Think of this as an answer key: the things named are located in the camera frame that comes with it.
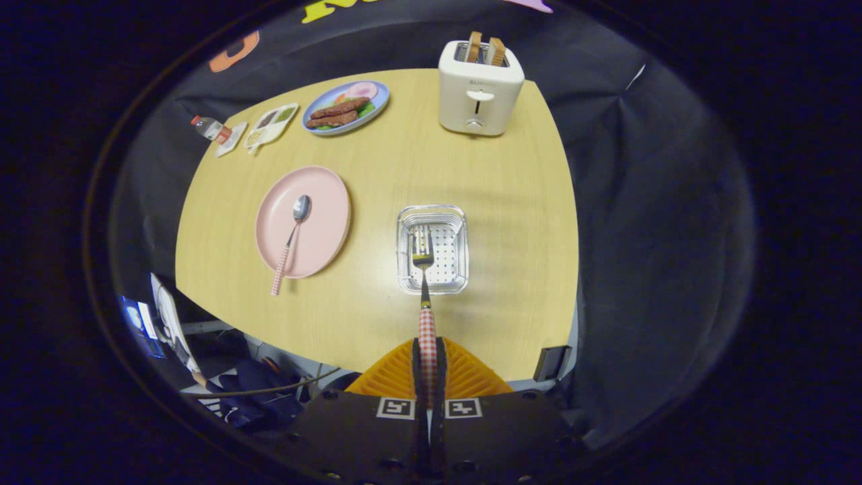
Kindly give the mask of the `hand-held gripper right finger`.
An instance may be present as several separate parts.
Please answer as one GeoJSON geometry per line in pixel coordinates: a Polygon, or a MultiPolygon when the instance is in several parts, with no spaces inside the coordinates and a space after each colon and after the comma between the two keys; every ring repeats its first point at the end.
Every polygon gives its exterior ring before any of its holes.
{"type": "Polygon", "coordinates": [[[580,439],[536,389],[514,391],[463,346],[437,339],[431,473],[442,484],[547,484],[580,439]]]}

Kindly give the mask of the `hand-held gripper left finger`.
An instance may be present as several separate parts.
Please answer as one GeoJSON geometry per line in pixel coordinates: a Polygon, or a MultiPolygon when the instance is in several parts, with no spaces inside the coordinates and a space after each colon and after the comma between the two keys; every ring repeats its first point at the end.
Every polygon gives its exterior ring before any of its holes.
{"type": "Polygon", "coordinates": [[[286,435],[286,454],[329,484],[416,484],[427,465],[427,393],[410,339],[347,389],[324,389],[286,435]]]}

